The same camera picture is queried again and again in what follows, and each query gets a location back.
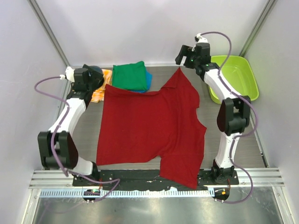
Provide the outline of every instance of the blue cloth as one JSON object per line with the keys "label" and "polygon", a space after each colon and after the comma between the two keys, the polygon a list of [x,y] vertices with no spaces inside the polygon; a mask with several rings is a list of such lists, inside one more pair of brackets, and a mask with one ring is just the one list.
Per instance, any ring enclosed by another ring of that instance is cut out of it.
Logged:
{"label": "blue cloth", "polygon": [[147,90],[132,90],[133,92],[140,92],[140,93],[144,93],[146,91],[148,91],[150,89],[151,86],[151,80],[153,78],[153,75],[150,74],[148,71],[145,72],[145,79],[146,79],[146,88]]}

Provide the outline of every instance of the orange cloth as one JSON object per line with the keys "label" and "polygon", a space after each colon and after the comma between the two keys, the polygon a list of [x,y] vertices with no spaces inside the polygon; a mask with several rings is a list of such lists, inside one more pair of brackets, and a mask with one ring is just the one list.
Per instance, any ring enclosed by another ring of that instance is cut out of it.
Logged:
{"label": "orange cloth", "polygon": [[104,74],[104,83],[103,85],[98,88],[96,91],[93,92],[93,97],[91,102],[97,103],[99,101],[104,100],[104,95],[105,95],[105,86],[106,84],[111,84],[111,77],[112,77],[112,71],[111,70],[106,70],[106,69],[102,69],[103,70],[103,74]]}

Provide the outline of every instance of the table surface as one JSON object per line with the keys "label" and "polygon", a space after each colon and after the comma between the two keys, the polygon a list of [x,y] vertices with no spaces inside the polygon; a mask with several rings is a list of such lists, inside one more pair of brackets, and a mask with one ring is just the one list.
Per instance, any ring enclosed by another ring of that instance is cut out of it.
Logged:
{"label": "table surface", "polygon": [[[149,91],[159,90],[178,69],[177,67],[148,67],[153,75]],[[209,95],[208,86],[195,74],[195,70],[182,68],[200,96],[200,107],[197,109],[199,121],[207,127],[205,135],[205,156],[201,168],[210,168],[219,149],[220,131],[216,119],[220,105],[214,103]],[[100,133],[103,102],[90,103],[87,110],[78,121],[73,133],[79,155],[88,160],[95,161],[97,144]],[[250,125],[245,132],[252,130]],[[254,135],[241,138],[235,153],[235,162],[245,168],[263,168],[264,163]],[[147,163],[123,163],[101,166],[100,169],[159,169],[160,158],[156,157]]]}

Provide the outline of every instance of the stack of clothes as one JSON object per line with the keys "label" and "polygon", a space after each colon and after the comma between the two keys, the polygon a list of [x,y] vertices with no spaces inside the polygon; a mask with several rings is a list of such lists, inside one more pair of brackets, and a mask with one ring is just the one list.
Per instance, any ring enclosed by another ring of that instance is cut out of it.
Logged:
{"label": "stack of clothes", "polygon": [[123,90],[144,93],[150,89],[152,80],[152,75],[146,71],[143,61],[114,65],[113,71],[103,69],[103,74],[104,84],[93,93],[92,102],[104,100],[106,84]]}
{"label": "stack of clothes", "polygon": [[150,89],[152,75],[146,71],[144,62],[113,66],[112,86],[134,92]]}

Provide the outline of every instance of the black mounting plate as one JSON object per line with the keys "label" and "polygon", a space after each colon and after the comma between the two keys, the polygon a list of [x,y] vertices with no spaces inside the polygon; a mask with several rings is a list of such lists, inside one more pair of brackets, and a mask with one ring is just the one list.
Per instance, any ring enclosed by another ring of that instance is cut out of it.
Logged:
{"label": "black mounting plate", "polygon": [[[110,181],[116,178],[120,178],[121,182],[115,190],[151,190],[161,191],[168,190],[170,187],[175,187],[179,191],[182,190],[194,190],[183,186],[174,181],[167,180],[159,176],[159,169],[120,169],[120,170],[101,170],[100,179],[102,181]],[[230,177],[230,185],[238,185],[239,180],[237,172],[234,171],[234,175]],[[206,190],[207,185],[227,185],[228,183],[215,183],[211,177],[210,170],[201,169],[198,175],[197,190]],[[91,183],[82,178],[73,179],[74,187],[85,186],[99,186],[99,184]],[[103,184],[104,190],[110,190],[114,186],[114,183]]]}

